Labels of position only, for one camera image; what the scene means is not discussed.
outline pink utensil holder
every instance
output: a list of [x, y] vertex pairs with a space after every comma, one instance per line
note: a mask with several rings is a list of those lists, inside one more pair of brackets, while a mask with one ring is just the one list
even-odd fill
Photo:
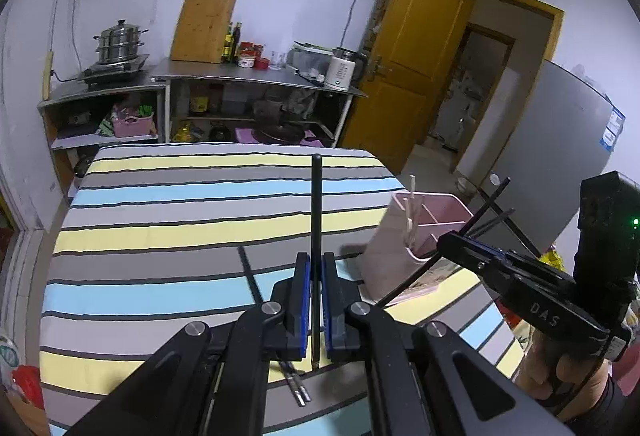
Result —
[[149, 135], [154, 124], [154, 115], [148, 117], [127, 117], [126, 119], [113, 119], [113, 133], [118, 138], [142, 137]]
[[[421, 258], [415, 254], [423, 256], [432, 251], [442, 234], [460, 230], [472, 216], [465, 204], [453, 194], [414, 193], [412, 203], [414, 210], [417, 207], [414, 216], [418, 226], [412, 252], [405, 244], [405, 199], [410, 199], [408, 191], [393, 194], [372, 240], [364, 253], [356, 258], [370, 299], [374, 301], [382, 299], [429, 260], [429, 257]], [[407, 293], [414, 296], [416, 292], [422, 295], [434, 291], [457, 267], [447, 259], [439, 260], [418, 280], [420, 286]], [[401, 295], [394, 302], [403, 299], [405, 296]]]

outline electric kettle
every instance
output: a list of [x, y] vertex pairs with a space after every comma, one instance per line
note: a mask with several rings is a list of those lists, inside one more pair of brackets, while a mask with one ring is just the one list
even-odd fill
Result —
[[[353, 52], [346, 48], [334, 49], [334, 56], [329, 62], [326, 71], [324, 86], [332, 90], [348, 90], [350, 85], [357, 84], [367, 70], [367, 56], [359, 52]], [[361, 67], [357, 76], [353, 76], [356, 61], [360, 61]]]

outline gray stripe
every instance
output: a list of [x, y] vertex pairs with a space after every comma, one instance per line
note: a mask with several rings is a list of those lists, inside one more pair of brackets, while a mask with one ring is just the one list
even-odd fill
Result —
[[458, 332], [467, 322], [469, 322], [469, 319], [471, 319], [473, 315], [482, 311], [482, 309], [490, 302], [491, 297], [489, 297], [484, 286], [480, 285], [466, 294], [453, 306], [450, 306], [442, 313], [436, 315], [434, 319], [430, 320], [444, 322], [452, 330]]
[[[322, 236], [322, 249], [337, 257], [360, 253], [375, 228]], [[252, 269], [262, 270], [293, 265], [298, 252], [308, 253], [311, 237], [301, 236], [281, 241], [248, 245], [247, 257]], [[49, 280], [126, 281], [128, 279], [165, 279], [200, 277], [242, 272], [236, 247], [216, 247], [189, 251], [139, 254], [60, 254], [51, 259]]]
[[489, 342], [482, 347], [480, 354], [495, 366], [498, 363], [498, 358], [512, 341], [513, 333], [507, 323], [503, 322], [494, 336], [489, 339]]
[[[384, 167], [325, 167], [322, 178], [380, 178], [393, 176]], [[283, 167], [265, 165], [259, 167], [194, 167], [182, 169], [154, 169], [153, 171], [91, 172], [82, 179], [82, 188], [111, 188], [126, 185], [162, 185], [169, 183], [215, 183], [218, 181], [249, 181], [267, 179], [310, 180], [309, 167]]]
[[350, 362], [332, 371], [304, 378], [303, 382], [313, 400], [304, 409], [300, 409], [294, 401], [289, 386], [274, 387], [267, 391], [264, 409], [265, 428], [313, 415], [367, 390], [367, 379], [362, 362]]
[[189, 144], [139, 144], [114, 145], [102, 148], [96, 160], [128, 158], [129, 156], [179, 156], [179, 155], [227, 155], [234, 153], [277, 153], [279, 155], [322, 156], [373, 156], [360, 149], [336, 149], [334, 147], [308, 147], [306, 145], [269, 145], [263, 143], [189, 143]]
[[[390, 191], [367, 194], [335, 194], [322, 197], [322, 210], [340, 211], [384, 207]], [[214, 221], [245, 217], [275, 216], [292, 212], [311, 212], [309, 196], [274, 196], [246, 200], [196, 201], [185, 203], [151, 203], [116, 207], [72, 208], [62, 228], [123, 225], [134, 223], [178, 223]]]
[[40, 320], [40, 337], [50, 348], [97, 355], [152, 355], [194, 320], [209, 326], [232, 322], [241, 311], [161, 321], [79, 321], [58, 317]]
[[99, 400], [72, 396], [42, 385], [42, 397], [47, 418], [63, 425], [73, 425], [87, 414]]

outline gray refrigerator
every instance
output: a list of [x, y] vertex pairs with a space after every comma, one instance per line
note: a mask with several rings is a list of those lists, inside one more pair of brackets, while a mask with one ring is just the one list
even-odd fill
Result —
[[[604, 169], [610, 147], [601, 140], [616, 111], [571, 72], [544, 61], [520, 121], [469, 206], [477, 211], [510, 177], [496, 204], [515, 209], [511, 229], [501, 223], [479, 240], [505, 251], [544, 253], [577, 212], [580, 182]], [[498, 212], [489, 210], [481, 222]], [[518, 230], [533, 246], [518, 239]]]

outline kettle handle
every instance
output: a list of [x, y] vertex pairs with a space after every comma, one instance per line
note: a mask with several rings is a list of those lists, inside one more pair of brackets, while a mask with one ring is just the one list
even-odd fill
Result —
[[360, 52], [356, 52], [353, 55], [353, 60], [354, 61], [359, 60], [362, 63], [362, 66], [360, 67], [360, 71], [358, 72], [358, 75], [351, 77], [350, 86], [355, 86], [356, 84], [359, 84], [359, 82], [362, 80], [364, 75], [367, 73], [367, 63], [369, 62], [369, 57], [367, 57], [365, 54], [361, 54]]

